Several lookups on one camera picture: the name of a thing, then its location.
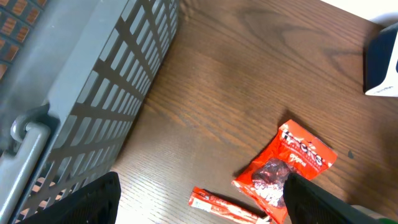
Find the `red snack bag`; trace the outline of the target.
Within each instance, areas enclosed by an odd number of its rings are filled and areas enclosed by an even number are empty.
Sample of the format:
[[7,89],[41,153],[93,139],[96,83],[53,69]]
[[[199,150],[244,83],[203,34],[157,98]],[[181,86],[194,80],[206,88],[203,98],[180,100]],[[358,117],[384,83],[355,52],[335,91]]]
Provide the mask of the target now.
[[232,184],[272,220],[283,223],[287,216],[283,189],[289,174],[312,180],[329,169],[337,157],[332,148],[290,119]]

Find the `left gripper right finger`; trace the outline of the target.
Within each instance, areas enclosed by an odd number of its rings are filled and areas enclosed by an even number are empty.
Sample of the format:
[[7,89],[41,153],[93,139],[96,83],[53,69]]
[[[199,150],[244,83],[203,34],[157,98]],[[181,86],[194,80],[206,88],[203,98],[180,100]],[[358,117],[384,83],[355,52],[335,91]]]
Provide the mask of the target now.
[[378,221],[299,174],[289,174],[283,198],[293,224],[372,224]]

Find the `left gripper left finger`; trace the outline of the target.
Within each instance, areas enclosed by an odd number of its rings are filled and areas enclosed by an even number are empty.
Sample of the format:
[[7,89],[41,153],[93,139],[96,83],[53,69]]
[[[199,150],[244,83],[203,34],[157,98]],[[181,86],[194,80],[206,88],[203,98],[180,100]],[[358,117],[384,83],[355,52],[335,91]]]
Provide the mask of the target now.
[[119,176],[116,172],[108,172],[22,223],[115,224],[120,198]]

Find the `green-lid seasoning jar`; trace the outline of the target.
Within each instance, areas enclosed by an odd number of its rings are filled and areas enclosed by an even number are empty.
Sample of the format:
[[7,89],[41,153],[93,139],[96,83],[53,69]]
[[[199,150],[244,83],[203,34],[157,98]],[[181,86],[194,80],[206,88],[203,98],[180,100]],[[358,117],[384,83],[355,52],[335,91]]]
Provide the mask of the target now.
[[377,213],[377,212],[375,212],[373,210],[370,210],[370,209],[368,209],[366,207],[363,207],[363,206],[360,206],[360,205],[352,205],[352,207],[357,209],[357,210],[359,210],[360,212],[366,214],[367,216],[377,220],[379,223],[382,223],[382,224],[397,224],[397,221],[395,221],[395,220],[393,220],[391,218],[385,217],[384,215],[381,215],[380,213]]

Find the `red stick packet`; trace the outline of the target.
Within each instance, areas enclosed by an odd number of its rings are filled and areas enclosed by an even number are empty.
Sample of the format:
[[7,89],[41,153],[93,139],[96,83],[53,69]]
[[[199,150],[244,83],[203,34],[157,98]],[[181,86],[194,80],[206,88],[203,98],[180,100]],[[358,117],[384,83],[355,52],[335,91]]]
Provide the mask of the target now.
[[271,224],[269,216],[260,217],[242,207],[223,200],[204,189],[194,187],[190,195],[189,206],[204,210],[216,216],[239,224]]

